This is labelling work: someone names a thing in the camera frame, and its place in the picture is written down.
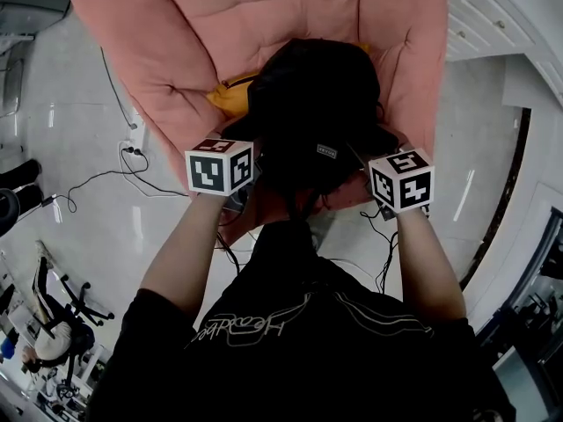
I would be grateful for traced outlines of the white desk with hutch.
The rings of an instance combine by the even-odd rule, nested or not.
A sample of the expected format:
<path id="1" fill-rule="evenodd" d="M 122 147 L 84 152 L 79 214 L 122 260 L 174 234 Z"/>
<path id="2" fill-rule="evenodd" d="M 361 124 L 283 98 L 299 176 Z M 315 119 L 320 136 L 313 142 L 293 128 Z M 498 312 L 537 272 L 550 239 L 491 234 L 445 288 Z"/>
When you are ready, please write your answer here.
<path id="1" fill-rule="evenodd" d="M 511 0 L 448 0 L 446 60 L 525 55 L 563 107 L 563 59 Z"/>

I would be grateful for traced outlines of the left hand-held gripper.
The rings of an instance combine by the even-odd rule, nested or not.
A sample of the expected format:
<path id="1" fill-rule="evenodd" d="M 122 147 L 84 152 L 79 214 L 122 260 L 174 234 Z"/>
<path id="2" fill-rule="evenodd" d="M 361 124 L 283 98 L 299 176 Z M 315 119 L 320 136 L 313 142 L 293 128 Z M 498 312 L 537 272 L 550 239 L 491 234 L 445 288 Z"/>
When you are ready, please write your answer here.
<path id="1" fill-rule="evenodd" d="M 225 208 L 242 212 L 254 182 L 252 142 L 206 138 L 186 152 L 191 192 L 226 197 Z"/>

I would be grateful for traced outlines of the white power strip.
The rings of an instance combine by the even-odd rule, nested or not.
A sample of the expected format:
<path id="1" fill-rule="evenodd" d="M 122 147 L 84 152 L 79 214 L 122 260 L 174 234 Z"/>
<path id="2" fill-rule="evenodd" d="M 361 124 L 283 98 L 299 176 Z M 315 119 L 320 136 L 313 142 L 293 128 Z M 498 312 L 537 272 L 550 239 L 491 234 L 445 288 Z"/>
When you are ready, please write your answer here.
<path id="1" fill-rule="evenodd" d="M 147 128 L 143 118 L 139 113 L 134 113 L 128 130 L 127 142 L 129 146 L 143 152 L 146 147 L 146 134 Z"/>

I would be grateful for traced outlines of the person's right forearm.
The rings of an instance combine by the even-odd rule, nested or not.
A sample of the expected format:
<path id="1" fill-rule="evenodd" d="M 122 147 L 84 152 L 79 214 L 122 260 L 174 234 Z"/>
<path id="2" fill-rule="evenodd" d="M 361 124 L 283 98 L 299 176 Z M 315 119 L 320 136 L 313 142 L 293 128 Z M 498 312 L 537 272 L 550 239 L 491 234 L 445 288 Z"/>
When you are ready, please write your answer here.
<path id="1" fill-rule="evenodd" d="M 415 208 L 397 215 L 403 301 L 437 324 L 467 316 L 462 289 L 428 218 Z"/>

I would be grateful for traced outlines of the person's black printed shirt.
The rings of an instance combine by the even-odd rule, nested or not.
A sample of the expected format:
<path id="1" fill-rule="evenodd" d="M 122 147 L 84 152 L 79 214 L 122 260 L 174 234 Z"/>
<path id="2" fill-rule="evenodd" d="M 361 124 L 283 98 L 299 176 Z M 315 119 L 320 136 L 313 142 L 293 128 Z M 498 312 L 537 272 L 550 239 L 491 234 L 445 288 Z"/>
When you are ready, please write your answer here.
<path id="1" fill-rule="evenodd" d="M 260 233 L 200 324 L 138 291 L 87 422 L 515 422 L 465 319 L 372 292 L 302 222 Z"/>

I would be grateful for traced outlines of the clear glass tray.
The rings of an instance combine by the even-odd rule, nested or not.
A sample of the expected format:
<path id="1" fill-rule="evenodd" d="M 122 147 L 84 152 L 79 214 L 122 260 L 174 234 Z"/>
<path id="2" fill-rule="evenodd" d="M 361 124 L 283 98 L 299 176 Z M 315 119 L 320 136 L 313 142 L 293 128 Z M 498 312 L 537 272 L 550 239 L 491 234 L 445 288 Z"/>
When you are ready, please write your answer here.
<path id="1" fill-rule="evenodd" d="M 0 119 L 16 114 L 21 104 L 24 59 L 0 68 Z"/>

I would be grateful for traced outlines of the yellow pouch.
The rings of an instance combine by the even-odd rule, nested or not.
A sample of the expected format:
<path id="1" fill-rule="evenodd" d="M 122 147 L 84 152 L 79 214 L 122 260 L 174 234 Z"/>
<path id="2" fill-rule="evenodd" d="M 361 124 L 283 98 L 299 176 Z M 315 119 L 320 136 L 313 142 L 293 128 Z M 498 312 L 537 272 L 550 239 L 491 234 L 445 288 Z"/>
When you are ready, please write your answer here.
<path id="1" fill-rule="evenodd" d="M 206 95 L 206 99 L 228 119 L 244 116 L 249 109 L 248 88 L 258 74 L 252 72 L 224 80 Z"/>

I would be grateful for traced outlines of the dark framed window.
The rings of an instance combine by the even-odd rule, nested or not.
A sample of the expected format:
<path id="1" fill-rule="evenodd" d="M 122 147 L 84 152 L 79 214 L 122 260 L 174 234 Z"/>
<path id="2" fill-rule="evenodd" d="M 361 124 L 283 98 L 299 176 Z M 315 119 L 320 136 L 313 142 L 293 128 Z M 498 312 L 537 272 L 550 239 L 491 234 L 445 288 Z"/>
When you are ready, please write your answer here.
<path id="1" fill-rule="evenodd" d="M 516 422 L 563 422 L 562 211 L 551 211 L 523 276 L 478 341 Z"/>

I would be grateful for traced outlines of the black backpack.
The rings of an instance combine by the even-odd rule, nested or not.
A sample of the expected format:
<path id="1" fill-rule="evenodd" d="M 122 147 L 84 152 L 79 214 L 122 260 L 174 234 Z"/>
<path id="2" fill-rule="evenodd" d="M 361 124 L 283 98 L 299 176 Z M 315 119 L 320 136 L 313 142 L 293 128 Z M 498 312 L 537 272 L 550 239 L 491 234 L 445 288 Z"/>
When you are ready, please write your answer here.
<path id="1" fill-rule="evenodd" d="M 376 69 L 354 44 L 293 39 L 252 79 L 247 97 L 247 113 L 222 135 L 260 142 L 260 178 L 292 219 L 310 215 L 366 158 L 399 146 L 382 122 Z"/>

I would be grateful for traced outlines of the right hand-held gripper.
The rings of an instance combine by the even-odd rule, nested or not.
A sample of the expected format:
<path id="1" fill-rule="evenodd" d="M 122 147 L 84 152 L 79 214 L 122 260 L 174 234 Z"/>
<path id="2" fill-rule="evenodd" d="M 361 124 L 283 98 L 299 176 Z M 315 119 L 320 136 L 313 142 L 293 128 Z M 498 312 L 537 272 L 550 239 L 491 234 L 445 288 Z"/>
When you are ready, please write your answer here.
<path id="1" fill-rule="evenodd" d="M 369 161 L 371 192 L 385 221 L 435 196 L 435 166 L 423 149 L 401 151 Z"/>

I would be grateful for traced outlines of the black office chair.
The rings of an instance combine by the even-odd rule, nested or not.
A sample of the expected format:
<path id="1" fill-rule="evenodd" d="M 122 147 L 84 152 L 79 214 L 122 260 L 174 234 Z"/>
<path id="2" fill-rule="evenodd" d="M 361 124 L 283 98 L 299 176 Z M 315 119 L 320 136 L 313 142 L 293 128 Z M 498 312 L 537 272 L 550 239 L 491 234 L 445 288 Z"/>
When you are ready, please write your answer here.
<path id="1" fill-rule="evenodd" d="M 85 302 L 85 296 L 91 284 L 85 282 L 80 287 L 80 293 L 75 294 L 68 285 L 69 277 L 66 275 L 60 278 L 60 282 L 67 296 L 69 296 L 70 302 L 65 305 L 59 303 L 48 293 L 48 273 L 52 270 L 53 264 L 50 257 L 45 254 L 40 255 L 39 266 L 34 275 L 32 285 L 32 291 L 38 310 L 38 315 L 35 319 L 40 323 L 39 334 L 41 331 L 45 331 L 51 337 L 53 337 L 51 329 L 60 322 L 66 322 L 71 326 L 72 343 L 68 358 L 64 364 L 59 365 L 65 365 L 67 367 L 67 374 L 62 382 L 56 385 L 56 391 L 59 397 L 71 397 L 74 394 L 72 385 L 74 366 L 83 358 L 87 351 L 94 347 L 95 335 L 92 327 L 99 327 L 105 321 L 113 320 L 114 314 L 103 314 L 90 308 Z"/>

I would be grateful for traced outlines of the pink cushioned lounge chair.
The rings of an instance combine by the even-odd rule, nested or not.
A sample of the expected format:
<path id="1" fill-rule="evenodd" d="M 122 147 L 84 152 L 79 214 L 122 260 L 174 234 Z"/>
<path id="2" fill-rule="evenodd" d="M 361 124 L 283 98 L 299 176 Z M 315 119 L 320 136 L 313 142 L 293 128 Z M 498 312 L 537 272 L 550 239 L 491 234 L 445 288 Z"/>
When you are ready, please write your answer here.
<path id="1" fill-rule="evenodd" d="M 241 117 L 228 119 L 206 95 L 224 80 L 260 72 L 293 39 L 354 44 L 372 61 L 384 127 L 431 153 L 446 55 L 447 0 L 71 0 L 113 64 L 135 109 L 163 143 L 182 183 L 185 154 Z M 371 199 L 364 161 L 312 213 Z M 244 210 L 223 213 L 228 244 L 289 218 L 260 176 Z"/>

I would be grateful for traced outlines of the person's left forearm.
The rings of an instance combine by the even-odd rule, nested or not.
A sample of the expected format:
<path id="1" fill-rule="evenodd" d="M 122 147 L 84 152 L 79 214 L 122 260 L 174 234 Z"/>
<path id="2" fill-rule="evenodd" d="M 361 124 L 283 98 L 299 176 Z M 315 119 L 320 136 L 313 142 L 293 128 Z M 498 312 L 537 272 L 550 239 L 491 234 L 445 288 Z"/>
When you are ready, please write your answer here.
<path id="1" fill-rule="evenodd" d="M 203 302 L 227 198 L 199 194 L 152 260 L 141 288 L 161 295 L 195 319 Z"/>

